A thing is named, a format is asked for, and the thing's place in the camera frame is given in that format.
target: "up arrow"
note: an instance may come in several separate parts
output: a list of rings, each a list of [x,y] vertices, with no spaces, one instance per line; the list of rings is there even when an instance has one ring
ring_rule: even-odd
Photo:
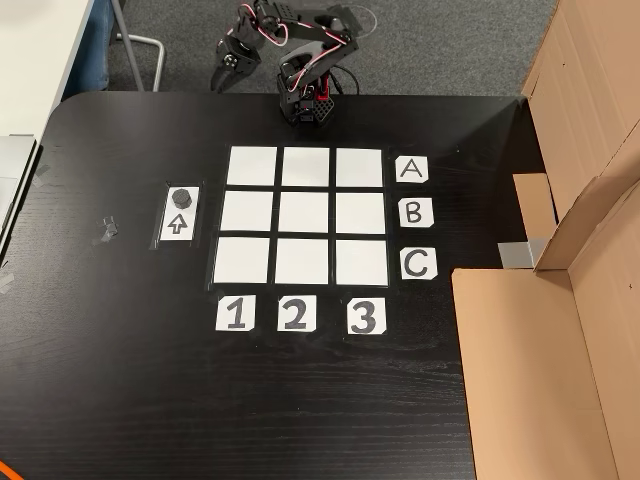
[[[179,213],[176,218],[171,220],[171,223],[167,225],[167,227],[173,227],[173,234],[178,235],[180,233],[180,229],[187,227],[187,222],[184,221],[182,214]]]

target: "3x3 grid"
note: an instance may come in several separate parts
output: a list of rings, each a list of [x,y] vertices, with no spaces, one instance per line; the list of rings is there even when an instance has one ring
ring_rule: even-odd
[[[388,286],[382,152],[277,152],[231,149],[213,283]]]

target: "jeans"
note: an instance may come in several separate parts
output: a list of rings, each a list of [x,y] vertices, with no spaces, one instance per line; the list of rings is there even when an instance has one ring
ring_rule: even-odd
[[[105,90],[109,86],[107,51],[113,22],[111,0],[94,0],[64,98],[82,92]]]

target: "gray carpet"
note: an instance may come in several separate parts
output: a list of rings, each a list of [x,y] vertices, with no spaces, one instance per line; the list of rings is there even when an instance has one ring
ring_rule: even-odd
[[[216,42],[232,25],[240,1],[128,0],[131,34],[162,41],[167,63],[162,91],[208,91]],[[339,1],[290,0],[298,8]],[[368,35],[343,61],[363,94],[510,95],[520,91],[556,0],[345,0]],[[233,92],[276,92],[278,59],[302,42],[267,44],[262,65]],[[157,49],[134,45],[147,89]],[[135,90],[121,43],[110,47],[111,90]],[[348,77],[337,72],[347,92]]]

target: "robotic arm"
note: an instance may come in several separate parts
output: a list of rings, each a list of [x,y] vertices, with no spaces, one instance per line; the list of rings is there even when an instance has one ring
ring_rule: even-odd
[[[235,27],[218,42],[211,90],[223,93],[251,75],[260,64],[258,49],[265,39],[280,47],[289,38],[311,40],[280,59],[277,84],[280,108],[290,124],[321,125],[333,111],[329,72],[358,49],[354,36],[360,30],[351,11],[340,6],[296,11],[270,0],[242,4]]]

